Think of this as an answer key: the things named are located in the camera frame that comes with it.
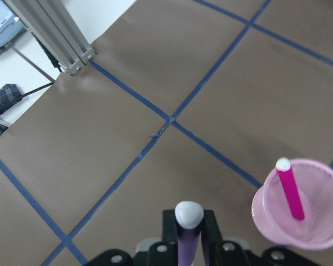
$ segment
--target white marker cap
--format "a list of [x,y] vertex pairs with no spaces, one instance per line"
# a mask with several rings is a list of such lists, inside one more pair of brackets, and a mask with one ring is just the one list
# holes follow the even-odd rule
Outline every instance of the white marker cap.
[[175,207],[175,218],[184,229],[194,229],[204,218],[204,209],[193,201],[181,201]]
[[288,171],[291,168],[290,160],[286,157],[278,159],[275,168],[282,172]]

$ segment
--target magenta marker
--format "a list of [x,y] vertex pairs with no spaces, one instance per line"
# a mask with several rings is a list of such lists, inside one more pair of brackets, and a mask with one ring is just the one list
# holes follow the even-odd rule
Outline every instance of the magenta marker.
[[297,220],[305,219],[304,209],[301,204],[299,190],[297,189],[290,160],[285,157],[278,159],[275,168],[280,177],[292,216]]
[[178,222],[178,266],[191,266],[195,260],[204,210],[196,202],[181,201],[175,207],[175,218]]

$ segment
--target blue tape grid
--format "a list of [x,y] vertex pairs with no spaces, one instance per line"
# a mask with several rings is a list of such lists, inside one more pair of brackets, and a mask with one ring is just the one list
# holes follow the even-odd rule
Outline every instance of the blue tape grid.
[[[214,4],[211,4],[211,3],[207,2],[207,1],[204,1],[204,0],[194,0],[194,2],[202,4],[202,5],[206,6],[206,7],[209,7],[209,8],[211,8],[211,9],[217,11],[217,12],[220,12],[220,13],[228,16],[228,17],[234,18],[234,19],[236,19],[239,22],[248,23],[248,21],[245,18],[239,17],[238,15],[236,15],[236,14],[234,14],[232,12],[229,12],[229,11],[223,9],[223,8],[220,8],[220,7],[218,7],[218,6],[214,5]],[[312,56],[314,58],[317,58],[318,60],[320,60],[320,61],[322,61],[322,62],[324,62],[324,63],[326,63],[328,65],[331,65],[333,67],[333,60],[330,59],[330,58],[328,58],[328,57],[325,57],[324,55],[321,55],[321,54],[319,54],[319,53],[317,53],[317,52],[315,52],[315,51],[313,51],[313,50],[311,50],[311,49],[309,49],[309,48],[307,48],[307,47],[305,47],[305,46],[303,46],[301,44],[295,43],[292,40],[287,39],[287,38],[285,38],[285,37],[283,37],[283,36],[281,36],[281,35],[279,35],[279,34],[277,34],[275,32],[272,32],[272,31],[270,31],[270,30],[268,30],[268,29],[266,29],[266,28],[264,28],[264,27],[262,27],[260,25],[255,24],[255,23],[253,23],[251,25],[251,27],[254,28],[254,29],[256,29],[256,30],[258,30],[258,31],[260,31],[260,32],[262,32],[262,33],[264,33],[264,34],[266,34],[266,35],[268,35],[268,36],[270,36],[270,37],[273,37],[273,38],[275,38],[275,39],[277,39],[277,40],[279,40],[279,41],[281,41],[281,42],[283,42],[283,43],[285,43],[285,44],[287,44],[287,45],[289,45],[289,46],[291,46],[291,47],[293,47],[293,48],[295,48],[297,50],[300,50],[301,52],[304,52],[305,54],[308,54],[308,55],[310,55],[310,56]]]
[[125,90],[127,93],[129,93],[131,96],[135,97],[137,100],[139,100],[141,103],[146,105],[148,108],[153,110],[155,113],[157,113],[159,116],[161,116],[164,120],[166,120],[166,123],[164,126],[155,134],[154,138],[146,145],[146,147],[142,150],[142,152],[133,160],[133,162],[127,167],[127,169],[121,174],[121,176],[112,184],[112,186],[106,191],[106,193],[99,199],[99,201],[90,209],[90,211],[82,218],[82,220],[73,228],[73,230],[66,235],[59,226],[55,223],[54,220],[46,213],[46,211],[39,205],[39,203],[32,197],[32,195],[27,191],[26,188],[19,182],[19,180],[11,173],[11,171],[5,166],[5,164],[0,160],[0,169],[3,171],[3,173],[10,179],[10,181],[15,185],[17,190],[24,196],[24,198],[29,202],[29,204],[36,210],[36,212],[41,216],[41,218],[46,222],[46,224],[51,228],[51,230],[59,237],[59,239],[62,241],[59,246],[56,247],[56,249],[48,256],[48,258],[42,263],[42,265],[50,265],[50,263],[58,256],[58,254],[67,247],[70,252],[76,257],[76,259],[81,263],[85,264],[87,262],[84,255],[79,251],[79,249],[73,244],[72,239],[78,234],[78,232],[86,225],[86,223],[92,218],[93,214],[96,213],[98,208],[109,198],[109,196],[122,184],[122,182],[126,179],[128,174],[132,171],[132,169],[145,157],[145,155],[154,147],[156,142],[159,139],[159,136],[167,129],[169,125],[173,125],[176,129],[181,131],[183,134],[191,138],[193,141],[195,141],[198,145],[203,147],[207,152],[214,155],[218,160],[223,162],[225,165],[227,165],[230,169],[238,173],[241,177],[243,177],[245,180],[250,182],[255,187],[259,188],[261,184],[253,178],[250,174],[243,171],[241,168],[239,168],[236,164],[234,164],[230,159],[225,157],[223,154],[221,154],[219,151],[208,145],[205,141],[195,136],[192,132],[188,131],[187,129],[183,128],[178,122],[175,121],[175,119],[180,115],[180,113],[186,108],[186,106],[192,101],[192,99],[195,97],[195,95],[201,90],[201,88],[204,86],[204,84],[211,78],[211,76],[217,71],[217,69],[220,67],[222,62],[228,57],[228,55],[232,52],[232,50],[237,46],[237,44],[241,41],[243,36],[246,34],[246,32],[249,30],[250,27],[257,29],[268,36],[271,36],[277,40],[282,41],[283,43],[288,44],[289,46],[292,46],[312,57],[317,58],[318,60],[321,60],[325,62],[326,64],[333,66],[333,60],[330,58],[327,58],[323,55],[320,55],[319,53],[312,51],[300,44],[297,44],[285,37],[282,37],[274,32],[271,32],[270,30],[267,30],[257,24],[255,24],[255,20],[262,14],[262,12],[265,10],[265,8],[269,5],[271,0],[267,0],[264,2],[264,4],[261,6],[261,8],[257,11],[257,13],[252,17],[251,20],[244,19],[242,17],[239,17],[238,15],[231,13],[227,10],[224,10],[220,7],[217,7],[211,3],[208,3],[204,0],[194,0],[195,2],[198,2],[206,7],[212,8],[213,10],[216,10],[226,16],[232,17],[236,19],[237,21],[240,21],[242,23],[245,23],[246,26],[242,29],[240,34],[235,38],[235,40],[231,43],[231,45],[227,48],[227,50],[221,55],[221,57],[217,60],[217,62],[212,66],[212,68],[209,70],[209,72],[206,74],[205,77],[202,78],[202,80],[199,82],[199,84],[193,89],[193,91],[188,95],[188,97],[182,102],[182,104],[176,109],[174,114],[172,116],[169,116],[167,113],[165,113],[163,110],[158,108],[156,105],[154,105],[152,102],[147,100],[145,97],[141,96],[139,93],[134,91],[132,88],[124,84],[122,81],[120,81],[118,78],[116,78],[114,75],[112,75],[110,72],[102,68],[99,64],[91,61],[91,65],[96,68],[97,71],[101,72],[103,75],[105,75],[108,79],[110,79],[112,82],[117,84],[120,88]]
[[55,223],[55,221],[48,215],[48,213],[42,208],[42,206],[33,198],[28,190],[21,184],[16,176],[6,167],[6,165],[0,159],[0,169],[9,178],[16,189],[21,195],[28,201],[28,203],[34,208],[34,210],[41,216],[51,230],[57,235],[62,243],[72,252],[76,259],[84,264],[87,259],[80,252],[80,250],[73,244],[72,240],[61,230],[61,228]]

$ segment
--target pink mesh cup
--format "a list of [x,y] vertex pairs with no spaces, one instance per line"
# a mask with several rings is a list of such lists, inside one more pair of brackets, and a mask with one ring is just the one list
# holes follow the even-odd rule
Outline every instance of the pink mesh cup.
[[260,233],[282,245],[321,250],[333,246],[333,170],[309,159],[290,160],[305,219],[291,215],[273,169],[253,198],[251,214]]

